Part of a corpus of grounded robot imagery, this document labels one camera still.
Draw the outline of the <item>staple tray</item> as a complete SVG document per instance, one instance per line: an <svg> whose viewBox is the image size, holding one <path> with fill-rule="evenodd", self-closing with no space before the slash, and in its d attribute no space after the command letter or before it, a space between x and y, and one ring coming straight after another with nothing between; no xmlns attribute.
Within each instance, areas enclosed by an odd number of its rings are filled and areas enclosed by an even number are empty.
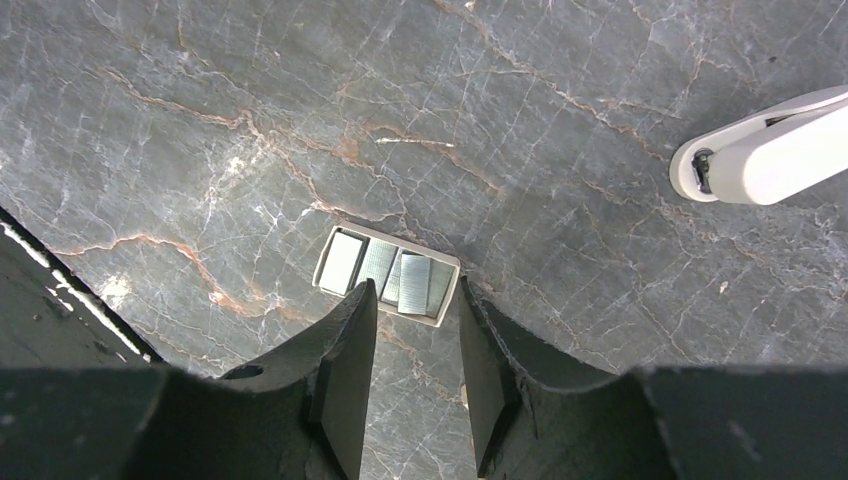
<svg viewBox="0 0 848 480"><path fill-rule="evenodd" d="M455 256L343 221L330 231L312 285L341 297L371 280L379 310L438 328L460 271Z"/></svg>

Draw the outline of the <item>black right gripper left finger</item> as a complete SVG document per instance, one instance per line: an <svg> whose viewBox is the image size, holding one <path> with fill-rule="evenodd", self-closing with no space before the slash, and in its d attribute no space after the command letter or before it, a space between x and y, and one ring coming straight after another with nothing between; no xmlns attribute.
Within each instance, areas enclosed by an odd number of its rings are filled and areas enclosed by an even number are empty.
<svg viewBox="0 0 848 480"><path fill-rule="evenodd" d="M218 379L167 366L5 368L5 479L355 479L377 330L372 281Z"/></svg>

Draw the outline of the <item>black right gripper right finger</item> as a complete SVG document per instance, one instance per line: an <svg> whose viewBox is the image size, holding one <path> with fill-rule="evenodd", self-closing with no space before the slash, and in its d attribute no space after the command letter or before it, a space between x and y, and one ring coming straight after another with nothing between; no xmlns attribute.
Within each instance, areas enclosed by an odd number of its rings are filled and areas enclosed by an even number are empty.
<svg viewBox="0 0 848 480"><path fill-rule="evenodd" d="M485 479L843 479L843 365L639 366L613 374L460 282L460 341Z"/></svg>

